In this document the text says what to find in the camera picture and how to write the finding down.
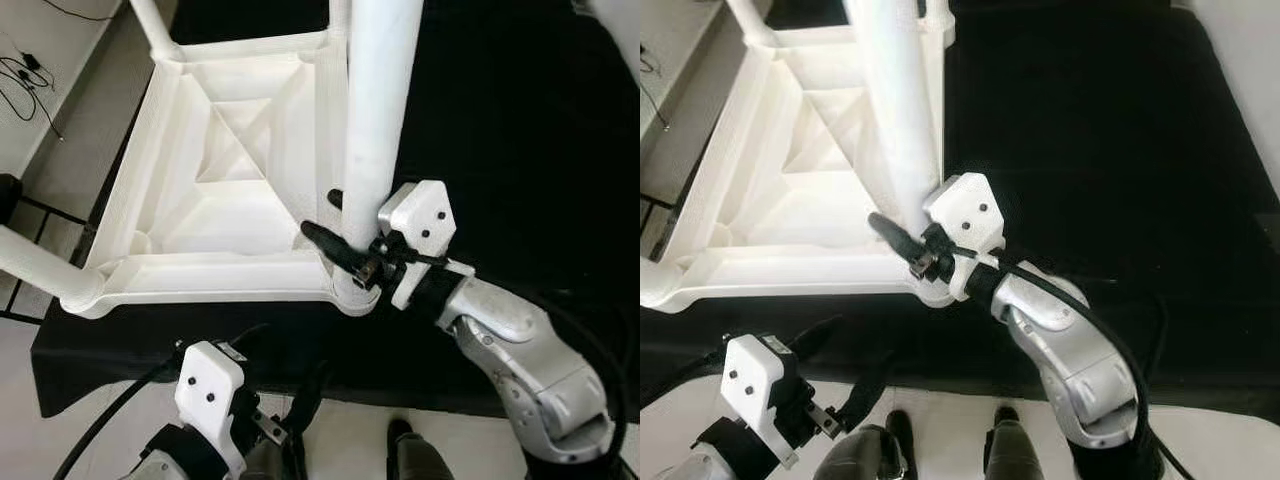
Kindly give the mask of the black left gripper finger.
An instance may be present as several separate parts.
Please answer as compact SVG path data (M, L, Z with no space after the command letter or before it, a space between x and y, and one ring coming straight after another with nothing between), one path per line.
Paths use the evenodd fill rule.
M896 353L888 352L874 367L867 370L854 384L845 401L845 430L861 424L882 397L890 372L896 364Z
M790 342L791 351L818 351L829 339L837 317L827 317L797 333Z
M255 324L238 335L228 340L228 346L243 356L251 356L271 340L271 325L269 323Z
M329 365L314 365L303 378L285 416L285 430L289 438L298 439L305 434L323 402L323 389L330 378Z

